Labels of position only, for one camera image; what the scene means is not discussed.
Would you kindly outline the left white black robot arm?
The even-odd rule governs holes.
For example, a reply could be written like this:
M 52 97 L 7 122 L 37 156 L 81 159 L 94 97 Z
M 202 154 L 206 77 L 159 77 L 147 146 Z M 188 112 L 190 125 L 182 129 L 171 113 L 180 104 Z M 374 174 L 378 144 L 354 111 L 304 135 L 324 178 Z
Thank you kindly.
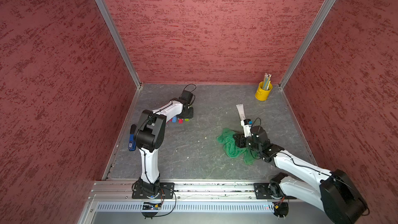
M 166 123 L 174 117 L 190 119 L 193 117 L 192 97 L 171 99 L 165 106 L 150 111 L 144 110 L 140 116 L 134 141 L 140 151 L 142 173 L 139 185 L 151 195 L 157 194 L 160 186 L 158 153 L 165 136 Z

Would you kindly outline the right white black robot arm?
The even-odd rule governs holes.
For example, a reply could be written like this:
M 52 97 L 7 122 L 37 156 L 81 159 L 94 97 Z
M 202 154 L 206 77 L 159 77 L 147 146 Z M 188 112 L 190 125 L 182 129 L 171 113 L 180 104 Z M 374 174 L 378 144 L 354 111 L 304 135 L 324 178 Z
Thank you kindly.
M 256 158 L 282 170 L 270 179 L 265 189 L 255 185 L 258 195 L 274 199 L 275 216 L 287 215 L 288 198 L 317 207 L 335 224 L 354 224 L 361 216 L 370 214 L 364 197 L 344 171 L 310 164 L 271 143 L 266 135 L 235 134 L 233 138 L 239 148 L 255 152 Z

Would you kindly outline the white tube orange cap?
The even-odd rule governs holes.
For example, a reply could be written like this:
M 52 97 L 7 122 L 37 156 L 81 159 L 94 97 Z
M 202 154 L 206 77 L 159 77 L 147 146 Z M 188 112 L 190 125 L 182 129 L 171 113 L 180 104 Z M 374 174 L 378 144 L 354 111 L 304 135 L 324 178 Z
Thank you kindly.
M 245 115 L 245 111 L 244 111 L 244 105 L 243 104 L 238 104 L 238 105 L 236 105 L 236 108 L 238 110 L 240 121 L 244 121 L 246 119 L 246 115 Z

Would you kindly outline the green microfiber cloth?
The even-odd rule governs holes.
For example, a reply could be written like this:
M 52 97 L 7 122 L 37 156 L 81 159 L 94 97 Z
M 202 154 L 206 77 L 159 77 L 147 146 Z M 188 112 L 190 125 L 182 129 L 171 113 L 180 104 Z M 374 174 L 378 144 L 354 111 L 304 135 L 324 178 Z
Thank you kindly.
M 222 133 L 217 137 L 217 142 L 223 145 L 223 150 L 228 157 L 233 159 L 242 157 L 246 165 L 252 165 L 256 160 L 260 159 L 258 152 L 249 150 L 246 145 L 239 147 L 237 143 L 241 141 L 241 138 L 243 138 L 244 142 L 245 137 L 243 133 L 224 128 Z

